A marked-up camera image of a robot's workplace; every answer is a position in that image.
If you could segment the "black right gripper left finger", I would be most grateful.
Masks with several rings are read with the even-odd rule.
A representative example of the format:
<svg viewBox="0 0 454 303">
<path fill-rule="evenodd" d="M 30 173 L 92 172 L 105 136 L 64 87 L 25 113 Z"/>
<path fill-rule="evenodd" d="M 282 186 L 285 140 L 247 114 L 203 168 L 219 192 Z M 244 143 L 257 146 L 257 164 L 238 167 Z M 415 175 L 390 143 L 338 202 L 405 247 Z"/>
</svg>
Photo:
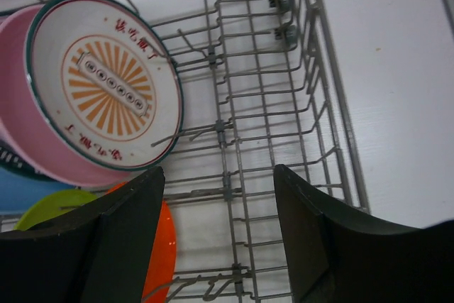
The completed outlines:
<svg viewBox="0 0 454 303">
<path fill-rule="evenodd" d="M 1 234 L 2 302 L 139 302 L 165 188 L 152 167 L 26 231 Z"/>
</svg>

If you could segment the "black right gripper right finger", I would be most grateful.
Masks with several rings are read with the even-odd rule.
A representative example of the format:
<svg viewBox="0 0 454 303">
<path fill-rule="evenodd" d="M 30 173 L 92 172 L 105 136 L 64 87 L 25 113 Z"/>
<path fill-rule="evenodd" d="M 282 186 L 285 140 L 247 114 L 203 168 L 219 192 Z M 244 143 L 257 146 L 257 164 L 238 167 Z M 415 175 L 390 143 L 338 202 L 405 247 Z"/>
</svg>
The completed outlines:
<svg viewBox="0 0 454 303">
<path fill-rule="evenodd" d="M 297 302 L 452 302 L 453 222 L 413 228 L 348 206 L 285 165 L 273 173 Z"/>
</svg>

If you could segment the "lime green plate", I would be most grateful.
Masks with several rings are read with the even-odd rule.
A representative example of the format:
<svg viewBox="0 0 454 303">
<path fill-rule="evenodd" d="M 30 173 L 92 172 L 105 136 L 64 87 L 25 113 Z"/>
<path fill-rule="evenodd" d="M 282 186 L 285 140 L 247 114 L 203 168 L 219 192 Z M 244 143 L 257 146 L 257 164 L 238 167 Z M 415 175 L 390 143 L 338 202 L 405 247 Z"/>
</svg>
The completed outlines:
<svg viewBox="0 0 454 303">
<path fill-rule="evenodd" d="M 26 231 L 36 224 L 66 214 L 97 198 L 95 194 L 81 189 L 65 189 L 49 194 L 26 211 L 13 229 Z"/>
</svg>

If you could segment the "blue plate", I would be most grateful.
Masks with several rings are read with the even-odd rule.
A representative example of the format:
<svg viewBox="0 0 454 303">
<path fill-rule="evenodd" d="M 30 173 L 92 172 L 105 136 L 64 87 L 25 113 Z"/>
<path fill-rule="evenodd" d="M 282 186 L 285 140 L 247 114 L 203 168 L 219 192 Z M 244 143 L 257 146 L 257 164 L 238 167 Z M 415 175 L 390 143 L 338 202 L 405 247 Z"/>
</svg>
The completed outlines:
<svg viewBox="0 0 454 303">
<path fill-rule="evenodd" d="M 23 177 L 1 168 L 1 214 L 22 214 L 49 194 L 73 188 L 71 184 Z"/>
</svg>

